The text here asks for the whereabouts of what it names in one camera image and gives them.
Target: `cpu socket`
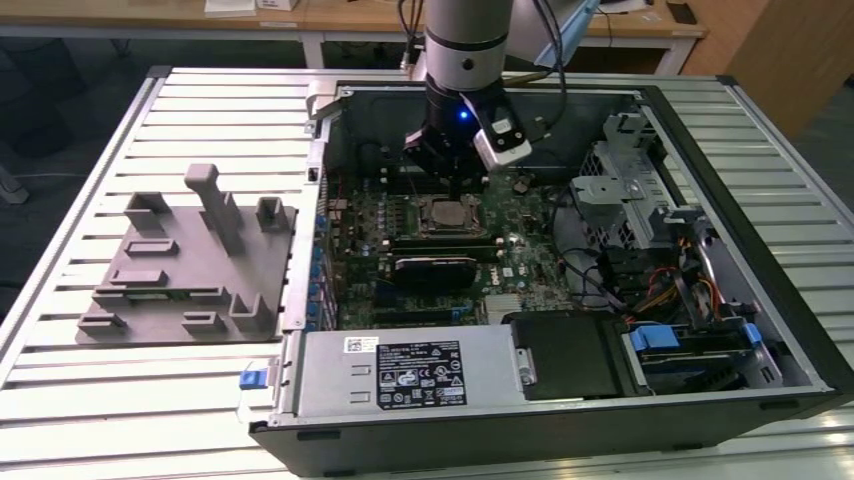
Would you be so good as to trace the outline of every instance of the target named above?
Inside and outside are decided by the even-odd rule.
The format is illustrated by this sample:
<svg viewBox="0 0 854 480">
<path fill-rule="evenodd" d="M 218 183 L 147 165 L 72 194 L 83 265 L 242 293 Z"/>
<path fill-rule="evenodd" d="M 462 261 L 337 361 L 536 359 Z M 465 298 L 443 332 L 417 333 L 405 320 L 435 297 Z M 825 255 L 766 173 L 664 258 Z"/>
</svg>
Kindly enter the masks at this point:
<svg viewBox="0 0 854 480">
<path fill-rule="evenodd" d="M 419 233 L 423 238 L 478 238 L 486 235 L 479 215 L 481 200 L 423 197 L 419 200 Z"/>
</svg>

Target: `table leg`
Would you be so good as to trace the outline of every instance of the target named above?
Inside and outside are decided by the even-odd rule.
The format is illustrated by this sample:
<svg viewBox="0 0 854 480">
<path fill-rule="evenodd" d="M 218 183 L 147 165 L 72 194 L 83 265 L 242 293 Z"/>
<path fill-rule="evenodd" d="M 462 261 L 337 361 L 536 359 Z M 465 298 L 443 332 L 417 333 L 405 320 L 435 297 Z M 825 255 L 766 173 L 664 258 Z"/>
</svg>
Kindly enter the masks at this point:
<svg viewBox="0 0 854 480">
<path fill-rule="evenodd" d="M 697 38 L 674 38 L 670 49 L 665 52 L 656 69 L 656 75 L 680 75 L 685 62 L 692 55 Z"/>
<path fill-rule="evenodd" d="M 303 32 L 299 36 L 303 42 L 303 52 L 306 53 L 306 66 L 314 69 L 323 69 L 323 33 Z"/>
</svg>

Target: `slotted metal platform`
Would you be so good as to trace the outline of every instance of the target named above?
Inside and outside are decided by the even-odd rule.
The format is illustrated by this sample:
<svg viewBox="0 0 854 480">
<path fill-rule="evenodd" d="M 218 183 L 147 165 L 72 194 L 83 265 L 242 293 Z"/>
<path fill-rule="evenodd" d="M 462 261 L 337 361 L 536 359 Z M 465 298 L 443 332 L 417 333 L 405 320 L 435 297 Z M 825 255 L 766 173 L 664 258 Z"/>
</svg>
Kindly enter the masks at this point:
<svg viewBox="0 0 854 480">
<path fill-rule="evenodd" d="M 242 395 L 238 374 L 277 355 L 278 343 L 99 349 L 78 346 L 75 334 L 129 226 L 122 211 L 134 191 L 163 191 L 171 205 L 197 205 L 183 173 L 190 163 L 210 162 L 239 205 L 254 205 L 262 195 L 297 208 L 313 204 L 306 96 L 313 81 L 337 79 L 403 80 L 383 71 L 185 68 L 146 81 L 0 329 L 3 478 L 293 477 L 241 422 L 247 411 L 269 412 L 271 392 Z M 662 88 L 853 362 L 854 217 L 741 89 L 700 77 L 570 81 Z M 674 177 L 690 201 L 688 182 L 678 172 Z M 313 221 L 313 215 L 298 217 L 298 232 L 299 222 Z M 298 238 L 294 249 L 309 241 Z M 291 271 L 307 267 L 309 259 L 294 258 Z M 286 287 L 283 302 L 289 293 Z M 842 479 L 854 476 L 853 445 L 849 406 L 769 425 L 712 449 L 379 478 Z"/>
</svg>

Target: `blue latch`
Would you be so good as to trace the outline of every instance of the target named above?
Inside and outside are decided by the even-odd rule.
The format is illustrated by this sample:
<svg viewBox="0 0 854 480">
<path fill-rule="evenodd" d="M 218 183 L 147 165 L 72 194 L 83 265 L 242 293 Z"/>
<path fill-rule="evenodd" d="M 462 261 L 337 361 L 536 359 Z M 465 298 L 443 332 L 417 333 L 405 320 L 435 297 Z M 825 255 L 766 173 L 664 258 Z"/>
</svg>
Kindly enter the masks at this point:
<svg viewBox="0 0 854 480">
<path fill-rule="evenodd" d="M 241 373 L 241 390 L 267 388 L 267 370 L 246 370 Z"/>
<path fill-rule="evenodd" d="M 750 340 L 750 345 L 758 347 L 762 345 L 762 333 L 760 333 L 760 329 L 757 325 L 753 323 L 746 323 L 742 326 L 742 330 L 745 330 L 745 335 L 748 335 L 748 340 Z"/>
<path fill-rule="evenodd" d="M 636 352 L 650 348 L 680 348 L 680 339 L 673 327 L 668 325 L 645 325 L 629 334 Z"/>
</svg>

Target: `power supply label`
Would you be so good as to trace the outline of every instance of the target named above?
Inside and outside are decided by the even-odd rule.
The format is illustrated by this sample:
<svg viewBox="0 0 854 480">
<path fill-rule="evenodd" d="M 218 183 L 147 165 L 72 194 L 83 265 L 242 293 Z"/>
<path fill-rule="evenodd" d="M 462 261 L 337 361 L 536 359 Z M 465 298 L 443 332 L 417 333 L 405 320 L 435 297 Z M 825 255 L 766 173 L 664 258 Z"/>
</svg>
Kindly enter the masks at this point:
<svg viewBox="0 0 854 480">
<path fill-rule="evenodd" d="M 377 405 L 383 410 L 466 405 L 459 342 L 377 346 Z"/>
</svg>

